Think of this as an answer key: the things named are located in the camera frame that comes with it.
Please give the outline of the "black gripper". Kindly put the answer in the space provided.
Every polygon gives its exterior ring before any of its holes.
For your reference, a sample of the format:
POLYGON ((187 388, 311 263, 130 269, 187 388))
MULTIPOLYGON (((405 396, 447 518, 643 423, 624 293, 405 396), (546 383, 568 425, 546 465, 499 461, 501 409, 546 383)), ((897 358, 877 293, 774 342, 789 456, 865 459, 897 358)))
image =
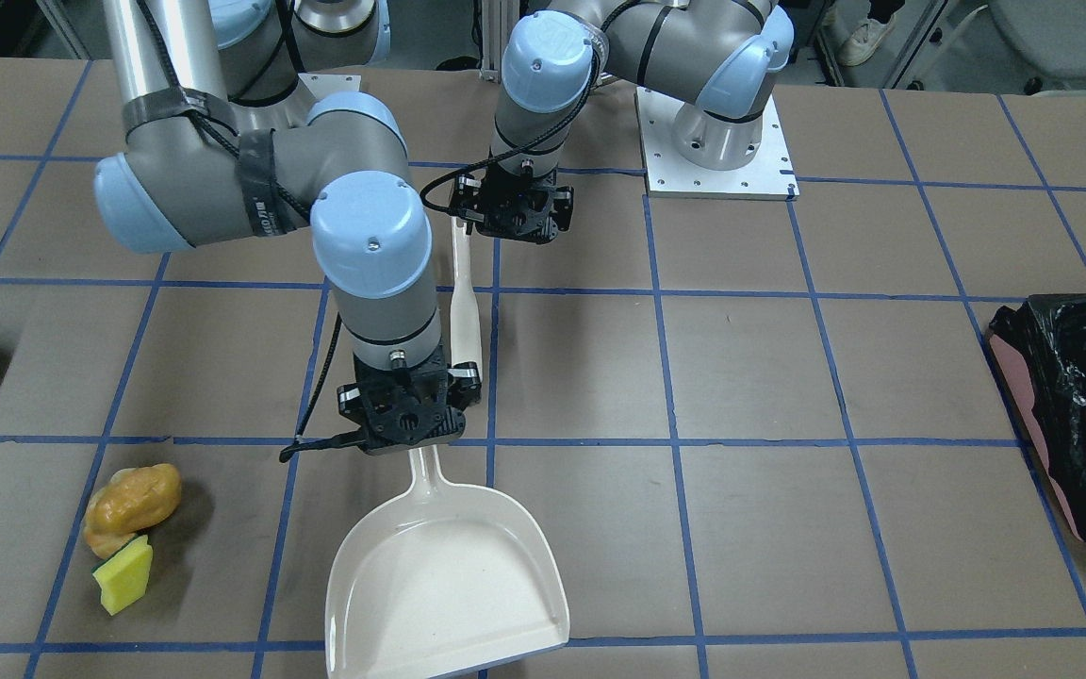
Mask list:
POLYGON ((356 364, 356 382, 337 390, 339 412, 357 429, 337 433, 336 445, 386 455, 447 443, 465 433, 465 408, 482 397, 475 364, 413 370, 375 370, 356 364))
POLYGON ((480 235, 547 244, 568 232, 574 189, 557 185, 557 172, 518 176, 487 171, 484 179, 462 174, 452 185, 449 208, 480 235))

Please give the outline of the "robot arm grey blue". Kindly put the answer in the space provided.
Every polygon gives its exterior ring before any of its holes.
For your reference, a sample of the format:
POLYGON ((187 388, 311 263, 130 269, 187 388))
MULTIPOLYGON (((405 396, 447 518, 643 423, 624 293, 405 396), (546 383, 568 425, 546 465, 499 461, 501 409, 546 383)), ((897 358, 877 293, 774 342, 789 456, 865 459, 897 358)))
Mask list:
POLYGON ((460 438, 480 399, 478 354, 449 360, 434 232, 411 185, 408 146, 364 91, 323 96, 296 127, 257 128, 230 103, 206 1, 108 1, 124 152, 100 160, 96 205, 138 253, 310 228, 354 354, 337 392, 350 433, 285 448, 382 455, 460 438))
POLYGON ((776 1, 552 1, 514 25, 500 68, 488 158, 427 185, 441 212, 490 238, 547 244, 574 196, 557 183, 570 125, 611 75, 680 104, 669 138, 706 171, 752 163, 796 28, 776 1))

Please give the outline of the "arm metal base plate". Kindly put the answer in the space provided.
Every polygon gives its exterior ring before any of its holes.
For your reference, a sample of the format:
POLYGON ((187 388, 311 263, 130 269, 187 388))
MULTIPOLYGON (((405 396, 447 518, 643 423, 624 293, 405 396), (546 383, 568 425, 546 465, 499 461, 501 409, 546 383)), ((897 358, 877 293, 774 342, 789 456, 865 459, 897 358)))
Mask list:
POLYGON ((759 120, 741 124, 642 87, 636 103, 651 196, 785 201, 800 194, 772 96, 759 120))
POLYGON ((296 89, 288 101, 301 108, 310 108, 329 95, 338 91, 359 91, 362 76, 358 74, 298 74, 296 89))

